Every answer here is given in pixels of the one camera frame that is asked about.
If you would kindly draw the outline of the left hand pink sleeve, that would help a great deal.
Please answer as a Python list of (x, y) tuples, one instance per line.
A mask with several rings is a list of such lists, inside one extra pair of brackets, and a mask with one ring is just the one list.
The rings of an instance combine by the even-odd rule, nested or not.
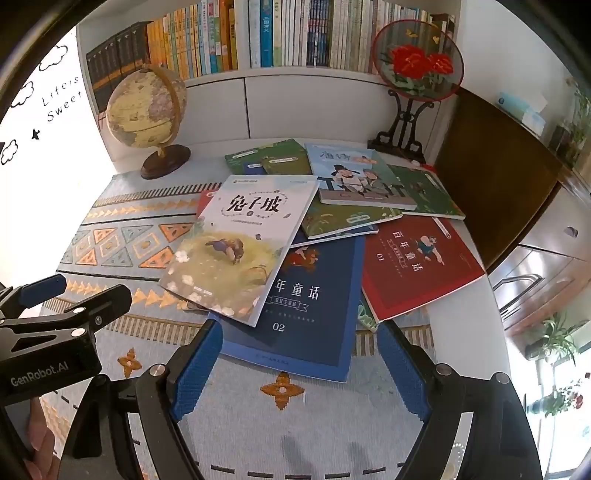
[(27, 434), (34, 452), (32, 461), (25, 460), (30, 477), (33, 480), (56, 480), (60, 459), (54, 454), (55, 437), (47, 426), (38, 397), (30, 400)]

